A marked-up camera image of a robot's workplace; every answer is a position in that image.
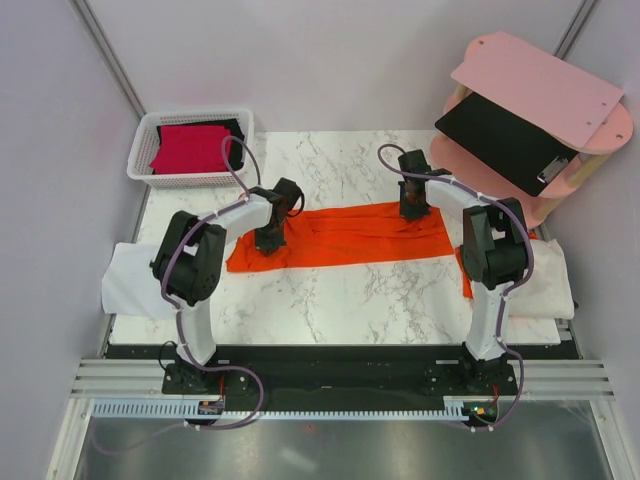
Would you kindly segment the orange t shirt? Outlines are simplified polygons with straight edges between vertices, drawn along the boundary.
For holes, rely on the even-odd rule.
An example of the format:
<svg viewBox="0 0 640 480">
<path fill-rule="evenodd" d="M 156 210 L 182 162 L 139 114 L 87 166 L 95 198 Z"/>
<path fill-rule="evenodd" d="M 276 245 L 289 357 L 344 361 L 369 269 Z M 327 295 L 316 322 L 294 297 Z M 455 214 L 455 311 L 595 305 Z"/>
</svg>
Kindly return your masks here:
<svg viewBox="0 0 640 480">
<path fill-rule="evenodd" d="M 265 255 L 255 234 L 239 239 L 226 261 L 229 273 L 430 259 L 454 254 L 436 208 L 414 221 L 400 216 L 399 203 L 306 210 L 284 225 L 286 245 Z"/>
</svg>

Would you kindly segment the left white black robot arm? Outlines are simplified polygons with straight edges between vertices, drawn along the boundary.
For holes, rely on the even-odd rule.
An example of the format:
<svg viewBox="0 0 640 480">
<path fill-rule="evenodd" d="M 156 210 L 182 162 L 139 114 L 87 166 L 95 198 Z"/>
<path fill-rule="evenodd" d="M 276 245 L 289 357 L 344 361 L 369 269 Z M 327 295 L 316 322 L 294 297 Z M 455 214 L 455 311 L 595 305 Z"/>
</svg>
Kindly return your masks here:
<svg viewBox="0 0 640 480">
<path fill-rule="evenodd" d="M 286 245 L 284 227 L 294 207 L 304 202 L 300 187 L 282 178 L 275 187 L 253 187 L 202 218 L 186 211 L 171 218 L 150 268 L 162 298 L 176 310 L 178 355 L 190 363 L 184 379 L 196 392 L 211 392 L 220 378 L 218 367 L 209 363 L 217 348 L 210 297 L 221 278 L 226 247 L 252 233 L 259 253 L 274 254 Z"/>
</svg>

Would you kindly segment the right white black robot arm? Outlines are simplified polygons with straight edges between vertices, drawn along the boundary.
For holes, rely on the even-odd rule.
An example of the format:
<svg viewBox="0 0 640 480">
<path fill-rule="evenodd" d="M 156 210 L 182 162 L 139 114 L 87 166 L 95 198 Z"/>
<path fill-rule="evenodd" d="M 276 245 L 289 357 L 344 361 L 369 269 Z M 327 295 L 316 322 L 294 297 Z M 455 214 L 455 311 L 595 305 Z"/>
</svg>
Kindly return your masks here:
<svg viewBox="0 0 640 480">
<path fill-rule="evenodd" d="M 474 287 L 465 347 L 473 359 L 458 368 L 457 377 L 465 391 L 481 393 L 494 381 L 488 361 L 505 353 L 502 330 L 509 294 L 532 273 L 533 250 L 522 206 L 513 197 L 479 193 L 445 169 L 431 169 L 420 150 L 402 151 L 398 162 L 402 205 L 436 207 L 462 224 L 462 266 Z"/>
</svg>

